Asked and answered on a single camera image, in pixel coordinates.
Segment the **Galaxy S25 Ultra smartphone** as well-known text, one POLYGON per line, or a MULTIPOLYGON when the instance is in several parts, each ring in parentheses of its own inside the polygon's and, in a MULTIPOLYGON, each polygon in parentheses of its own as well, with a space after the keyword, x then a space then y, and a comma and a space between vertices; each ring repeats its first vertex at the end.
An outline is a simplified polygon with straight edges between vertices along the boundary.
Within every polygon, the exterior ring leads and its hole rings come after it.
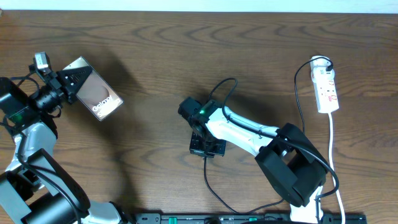
POLYGON ((76 95, 93 115, 99 121, 102 121, 111 113, 115 112, 124 101, 85 58, 77 58, 63 70, 83 67, 89 67, 91 73, 76 95))

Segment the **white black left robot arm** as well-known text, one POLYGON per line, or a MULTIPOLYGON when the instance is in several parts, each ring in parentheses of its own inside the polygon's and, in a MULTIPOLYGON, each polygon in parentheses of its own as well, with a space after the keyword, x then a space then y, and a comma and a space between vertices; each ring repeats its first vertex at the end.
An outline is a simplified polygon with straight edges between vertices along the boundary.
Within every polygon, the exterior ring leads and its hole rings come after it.
POLYGON ((58 133, 52 112, 79 99, 94 68, 71 65, 55 72, 34 63, 29 69, 45 83, 32 95, 14 78, 1 78, 1 126, 16 145, 12 162, 1 174, 2 208, 14 223, 134 223, 115 203, 89 200, 53 158, 58 133))

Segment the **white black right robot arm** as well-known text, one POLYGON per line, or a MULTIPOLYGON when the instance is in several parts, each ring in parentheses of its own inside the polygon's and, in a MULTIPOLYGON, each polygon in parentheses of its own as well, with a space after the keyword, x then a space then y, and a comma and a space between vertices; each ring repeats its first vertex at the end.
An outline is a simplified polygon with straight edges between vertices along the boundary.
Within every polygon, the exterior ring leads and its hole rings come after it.
POLYGON ((293 222, 318 223, 326 175, 334 175, 325 158, 301 130, 253 122, 215 100, 204 105, 188 97, 178 108, 192 128, 189 150, 204 159, 222 156, 230 142, 254 156, 272 188, 290 203, 293 222))

